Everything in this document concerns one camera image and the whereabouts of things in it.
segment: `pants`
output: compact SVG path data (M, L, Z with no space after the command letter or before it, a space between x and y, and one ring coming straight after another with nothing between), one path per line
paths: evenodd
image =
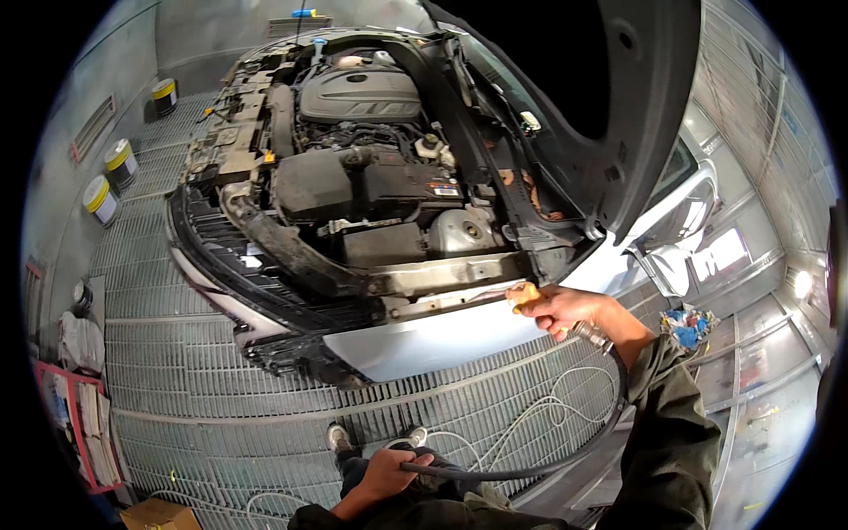
M429 447L412 447L406 442L399 442L390 449L401 451L414 451L416 455L431 454L435 457L430 467L445 467L449 469L462 468L447 461L442 455ZM365 470L368 468L368 459L362 458L362 449L355 448L347 451L339 451L336 456L336 468L342 474L342 491L340 497L344 499L345 495L350 493L350 490L355 488L362 478L365 476ZM419 475L418 478L410 484L410 488L415 485L419 489L425 489L439 499L453 499L462 501L467 491L472 491L480 494L479 481L464 481L464 480L449 480L446 478L424 477Z

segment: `sneaker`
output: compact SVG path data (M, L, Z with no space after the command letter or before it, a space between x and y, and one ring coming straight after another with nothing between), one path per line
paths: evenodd
M401 444L403 442L408 443L412 447L421 447L422 445L424 445L424 443L427 442L427 428L421 427L419 425L414 425L407 429L406 432L404 432L403 438L396 438L388 444L383 445L383 447L388 449L395 444Z
M350 435L347 429L337 424L335 421L330 424L326 430L326 438L330 443L330 448L338 455L340 451L350 451L353 446L350 444Z

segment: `engine bay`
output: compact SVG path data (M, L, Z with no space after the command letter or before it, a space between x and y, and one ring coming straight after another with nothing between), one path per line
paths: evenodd
M183 184L255 243L263 270L379 297L394 318L532 276L495 186L467 178L410 73L387 49L324 54L321 40L234 65Z

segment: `light fixture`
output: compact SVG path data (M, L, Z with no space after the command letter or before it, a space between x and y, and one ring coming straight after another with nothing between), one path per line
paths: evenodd
M795 277L795 296L804 298L810 292L811 287L812 278L810 278L810 274L807 271L799 272L798 276Z

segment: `cardboard box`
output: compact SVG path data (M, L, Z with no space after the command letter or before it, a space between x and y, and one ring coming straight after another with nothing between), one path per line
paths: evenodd
M200 530L188 506L147 499L120 513L127 530Z

